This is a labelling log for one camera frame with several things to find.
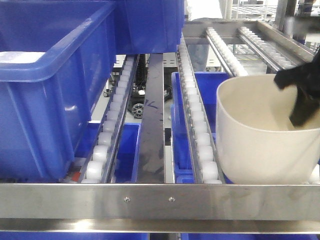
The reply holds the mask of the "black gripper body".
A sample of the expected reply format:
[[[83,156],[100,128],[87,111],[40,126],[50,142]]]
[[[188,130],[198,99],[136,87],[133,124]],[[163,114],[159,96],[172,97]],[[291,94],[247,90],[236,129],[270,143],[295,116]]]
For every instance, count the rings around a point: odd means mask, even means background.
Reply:
[[[319,92],[320,54],[316,53],[311,62],[290,69],[279,70],[273,81],[279,89],[296,85],[305,92]]]

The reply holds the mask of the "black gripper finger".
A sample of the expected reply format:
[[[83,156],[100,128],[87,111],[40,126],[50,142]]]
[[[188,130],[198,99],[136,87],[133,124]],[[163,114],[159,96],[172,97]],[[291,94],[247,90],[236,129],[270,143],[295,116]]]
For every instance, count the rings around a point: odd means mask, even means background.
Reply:
[[[302,127],[311,120],[320,109],[320,100],[306,94],[300,86],[296,86],[297,95],[289,120],[294,127]]]

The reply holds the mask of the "black wheeled robot base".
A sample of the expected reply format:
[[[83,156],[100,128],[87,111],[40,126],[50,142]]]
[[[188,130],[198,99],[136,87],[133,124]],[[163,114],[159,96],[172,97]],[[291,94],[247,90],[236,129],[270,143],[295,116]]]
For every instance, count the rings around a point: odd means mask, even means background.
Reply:
[[[128,111],[135,119],[141,119],[143,117],[145,90],[147,83],[147,70],[149,63],[149,54],[141,54],[139,57],[138,67],[135,73],[135,80],[133,82],[131,97],[128,103]],[[103,96],[109,97],[113,92],[113,88],[119,81],[120,72],[124,68],[125,55],[117,55],[116,62],[113,66],[111,76],[106,82],[105,89],[103,90]]]

